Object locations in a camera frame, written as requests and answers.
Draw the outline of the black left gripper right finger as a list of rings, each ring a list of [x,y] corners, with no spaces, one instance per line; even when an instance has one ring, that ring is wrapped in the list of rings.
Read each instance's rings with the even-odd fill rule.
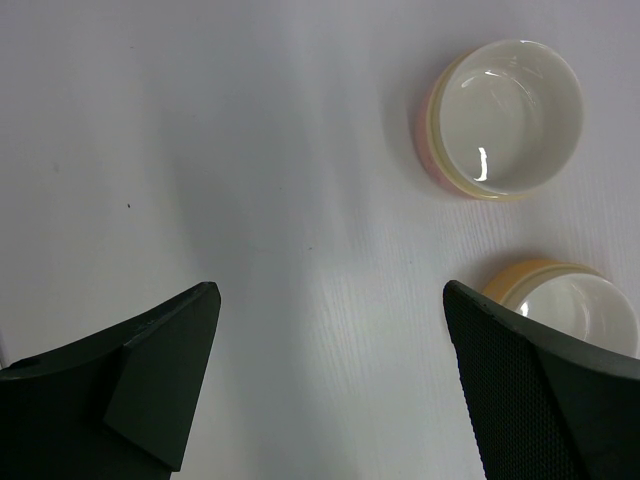
[[[486,478],[638,478],[638,359],[455,280],[443,307]]]

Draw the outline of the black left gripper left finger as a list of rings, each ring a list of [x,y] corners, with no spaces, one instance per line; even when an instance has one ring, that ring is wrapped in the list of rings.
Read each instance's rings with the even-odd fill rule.
[[[221,295],[199,283],[1,371],[4,479],[168,479],[180,470]]]

